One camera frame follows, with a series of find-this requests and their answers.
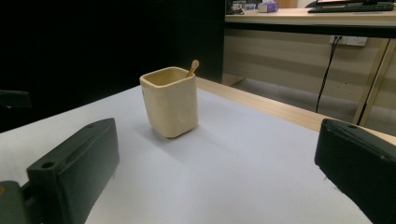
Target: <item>table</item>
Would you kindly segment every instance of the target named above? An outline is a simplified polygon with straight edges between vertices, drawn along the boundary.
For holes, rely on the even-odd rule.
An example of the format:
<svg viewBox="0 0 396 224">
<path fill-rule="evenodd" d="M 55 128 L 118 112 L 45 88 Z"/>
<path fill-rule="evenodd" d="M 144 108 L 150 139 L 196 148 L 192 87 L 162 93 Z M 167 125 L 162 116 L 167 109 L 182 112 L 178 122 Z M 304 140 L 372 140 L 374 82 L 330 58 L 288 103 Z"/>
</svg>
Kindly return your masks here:
<svg viewBox="0 0 396 224">
<path fill-rule="evenodd" d="M 314 164 L 321 115 L 196 81 L 200 120 L 190 132 L 159 136 L 138 86 L 1 133 L 0 180 L 24 184 L 46 152 L 115 118 L 120 164 L 87 224 L 371 223 Z"/>
<path fill-rule="evenodd" d="M 226 15 L 225 28 L 317 35 L 396 37 L 396 10 L 360 13 L 308 13 L 309 8 L 280 8 L 274 13 L 247 11 Z"/>
</svg>

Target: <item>electrical cable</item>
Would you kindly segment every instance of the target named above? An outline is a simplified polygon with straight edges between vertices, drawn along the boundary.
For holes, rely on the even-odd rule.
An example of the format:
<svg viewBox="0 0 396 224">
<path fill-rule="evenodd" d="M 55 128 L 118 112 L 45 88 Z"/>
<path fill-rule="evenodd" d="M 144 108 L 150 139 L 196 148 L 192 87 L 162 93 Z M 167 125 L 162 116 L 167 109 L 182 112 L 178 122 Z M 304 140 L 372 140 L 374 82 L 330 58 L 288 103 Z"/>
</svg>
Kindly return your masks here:
<svg viewBox="0 0 396 224">
<path fill-rule="evenodd" d="M 324 85 L 326 84 L 327 74 L 329 73 L 330 64 L 332 64 L 332 56 L 334 55 L 334 53 L 335 53 L 335 48 L 337 47 L 338 41 L 339 41 L 341 38 L 342 38 L 342 37 L 339 36 L 339 35 L 338 35 L 338 36 L 335 36 L 335 37 L 334 37 L 334 41 L 332 42 L 332 52 L 331 52 L 331 54 L 330 54 L 329 64 L 327 65 L 326 73 L 324 74 L 323 81 L 322 81 L 322 85 L 321 85 L 320 92 L 319 92 L 319 95 L 318 95 L 317 109 L 315 110 L 315 112 L 317 112 L 317 113 L 318 113 L 318 107 L 319 107 L 320 97 L 321 97 L 321 95 L 322 95 L 322 93 L 323 93 Z"/>
</svg>

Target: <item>wooden cabinet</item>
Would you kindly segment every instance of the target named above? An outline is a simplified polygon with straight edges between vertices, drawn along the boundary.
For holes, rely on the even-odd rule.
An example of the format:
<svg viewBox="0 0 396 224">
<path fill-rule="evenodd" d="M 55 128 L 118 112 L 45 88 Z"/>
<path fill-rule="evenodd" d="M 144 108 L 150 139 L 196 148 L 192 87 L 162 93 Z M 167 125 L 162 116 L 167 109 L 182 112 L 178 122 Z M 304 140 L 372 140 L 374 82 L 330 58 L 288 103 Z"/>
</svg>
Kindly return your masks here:
<svg viewBox="0 0 396 224">
<path fill-rule="evenodd" d="M 279 8 L 297 7 L 297 0 L 275 0 L 279 3 Z"/>
</svg>

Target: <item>power outlet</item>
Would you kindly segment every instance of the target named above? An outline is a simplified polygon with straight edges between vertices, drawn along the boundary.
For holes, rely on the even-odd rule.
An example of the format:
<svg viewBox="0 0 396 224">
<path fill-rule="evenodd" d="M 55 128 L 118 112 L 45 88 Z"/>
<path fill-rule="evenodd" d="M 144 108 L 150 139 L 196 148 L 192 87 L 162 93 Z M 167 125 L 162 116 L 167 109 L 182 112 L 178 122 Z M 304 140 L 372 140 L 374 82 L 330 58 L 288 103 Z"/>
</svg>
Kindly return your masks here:
<svg viewBox="0 0 396 224">
<path fill-rule="evenodd" d="M 349 36 L 347 38 L 346 44 L 352 46 L 364 46 L 366 45 L 367 37 L 362 36 Z"/>
<path fill-rule="evenodd" d="M 329 43 L 334 43 L 334 39 L 338 36 L 341 36 L 341 39 L 338 40 L 337 45 L 346 45 L 347 44 L 347 36 L 344 35 L 331 35 Z"/>
</svg>

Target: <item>cup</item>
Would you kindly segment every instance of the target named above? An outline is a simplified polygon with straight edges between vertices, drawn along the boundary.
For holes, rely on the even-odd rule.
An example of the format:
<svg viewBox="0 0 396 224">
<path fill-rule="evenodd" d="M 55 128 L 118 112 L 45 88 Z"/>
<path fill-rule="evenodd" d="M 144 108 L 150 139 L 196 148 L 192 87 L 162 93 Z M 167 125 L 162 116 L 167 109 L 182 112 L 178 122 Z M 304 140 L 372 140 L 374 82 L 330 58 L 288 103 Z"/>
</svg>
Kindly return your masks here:
<svg viewBox="0 0 396 224">
<path fill-rule="evenodd" d="M 148 121 L 166 138 L 175 138 L 198 125 L 195 74 L 167 67 L 139 78 Z"/>
</svg>

